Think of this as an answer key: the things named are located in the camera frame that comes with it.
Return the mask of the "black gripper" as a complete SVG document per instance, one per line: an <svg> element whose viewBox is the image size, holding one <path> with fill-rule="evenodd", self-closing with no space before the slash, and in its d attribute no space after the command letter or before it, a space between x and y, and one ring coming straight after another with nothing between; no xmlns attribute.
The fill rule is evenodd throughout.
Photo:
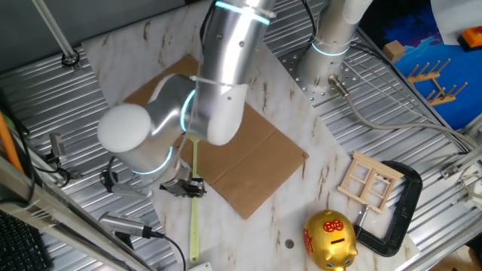
<svg viewBox="0 0 482 271"><path fill-rule="evenodd" d="M160 190L165 190L174 196L189 196L190 198L202 198L206 195L204 180L202 178L192 178L190 171L180 171L175 177L167 183L159 186ZM191 186L197 186L187 189L187 183Z"/></svg>

